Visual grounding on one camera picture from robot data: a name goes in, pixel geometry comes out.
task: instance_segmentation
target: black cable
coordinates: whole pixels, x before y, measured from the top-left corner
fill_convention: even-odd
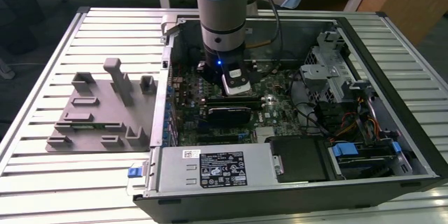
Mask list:
[[[269,75],[269,73],[276,69],[278,63],[280,63],[280,59],[281,59],[281,52],[282,52],[282,33],[281,33],[281,22],[280,22],[280,17],[278,17],[278,12],[277,12],[277,9],[274,8],[274,3],[273,3],[273,0],[268,0],[269,1],[269,4],[270,4],[270,7],[272,7],[272,12],[273,12],[273,16],[274,16],[274,20],[276,20],[276,26],[277,26],[277,29],[276,29],[276,33],[273,35],[273,40],[277,39],[277,37],[280,38],[280,47],[278,47],[278,53],[276,54],[274,57],[272,57],[272,61],[274,61],[272,63],[272,67],[270,69],[262,73],[261,77],[266,77]]]

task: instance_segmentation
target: white sticker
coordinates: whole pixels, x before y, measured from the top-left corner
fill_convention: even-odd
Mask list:
[[[182,150],[182,158],[198,158],[201,150]]]

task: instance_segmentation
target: metal bracket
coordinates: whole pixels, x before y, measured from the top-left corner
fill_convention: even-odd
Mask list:
[[[370,85],[370,82],[368,80],[364,81],[345,81],[341,89],[344,92],[344,99],[352,99],[352,90],[364,90],[366,89]]]
[[[337,71],[324,65],[302,65],[300,74],[309,90],[317,92],[324,89],[328,79],[338,76]]]
[[[336,31],[326,31],[317,36],[317,43],[320,47],[334,50],[338,45],[345,43],[341,35]]]

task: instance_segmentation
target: black plastic bracket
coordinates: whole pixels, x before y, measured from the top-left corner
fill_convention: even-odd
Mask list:
[[[385,12],[376,12],[376,15],[380,17],[380,18],[386,18],[386,14]]]
[[[77,8],[76,13],[88,13],[89,10],[90,10],[90,7],[89,7],[89,6],[80,6],[80,7]]]

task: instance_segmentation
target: yellow wire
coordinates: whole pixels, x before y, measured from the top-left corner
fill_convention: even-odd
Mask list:
[[[272,43],[272,40],[266,40],[264,42],[260,42],[260,43],[256,43],[256,44],[252,44],[252,45],[245,45],[245,49],[252,49],[252,48],[262,47],[262,46],[266,46],[270,43]]]

